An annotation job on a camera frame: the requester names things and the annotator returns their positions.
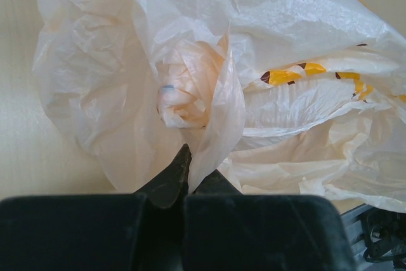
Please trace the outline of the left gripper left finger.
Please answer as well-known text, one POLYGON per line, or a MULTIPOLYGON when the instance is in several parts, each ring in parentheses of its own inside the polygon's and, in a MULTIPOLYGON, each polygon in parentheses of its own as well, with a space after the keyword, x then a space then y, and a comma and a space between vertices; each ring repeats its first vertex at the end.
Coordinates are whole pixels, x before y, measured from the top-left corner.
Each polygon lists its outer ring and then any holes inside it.
POLYGON ((132 194, 41 195, 1 201, 2 270, 181 270, 184 145, 132 194))

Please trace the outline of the translucent orange plastic bag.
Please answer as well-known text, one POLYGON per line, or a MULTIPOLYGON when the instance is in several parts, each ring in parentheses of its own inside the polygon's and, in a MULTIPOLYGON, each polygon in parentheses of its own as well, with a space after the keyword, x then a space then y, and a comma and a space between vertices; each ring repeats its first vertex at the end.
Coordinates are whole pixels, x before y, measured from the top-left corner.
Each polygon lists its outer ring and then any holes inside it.
POLYGON ((190 191, 405 211, 405 38, 359 0, 37 0, 56 127, 134 191, 183 144, 190 191))

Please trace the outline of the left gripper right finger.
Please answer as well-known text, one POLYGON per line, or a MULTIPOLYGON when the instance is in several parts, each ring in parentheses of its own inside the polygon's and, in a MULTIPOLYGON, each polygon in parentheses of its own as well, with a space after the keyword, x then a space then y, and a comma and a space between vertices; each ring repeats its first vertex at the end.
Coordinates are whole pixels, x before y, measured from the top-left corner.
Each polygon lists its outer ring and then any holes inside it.
POLYGON ((315 195, 244 195, 215 171, 183 201, 185 270, 354 270, 341 217, 315 195))

